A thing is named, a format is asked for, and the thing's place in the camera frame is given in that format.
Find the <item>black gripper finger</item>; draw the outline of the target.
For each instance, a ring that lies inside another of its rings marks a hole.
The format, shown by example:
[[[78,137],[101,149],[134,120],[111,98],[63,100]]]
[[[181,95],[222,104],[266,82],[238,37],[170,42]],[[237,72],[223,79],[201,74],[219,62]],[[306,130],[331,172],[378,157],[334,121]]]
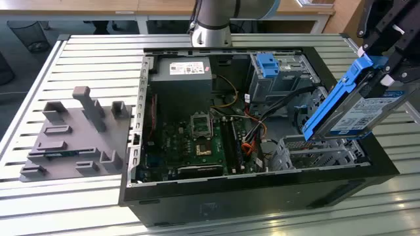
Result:
[[[418,11],[390,11],[385,17],[382,39],[393,49],[382,84],[410,83],[420,77],[420,18]]]
[[[382,56],[391,48],[394,29],[385,17],[393,6],[393,0],[365,1],[358,37],[363,39],[362,49],[370,56]]]

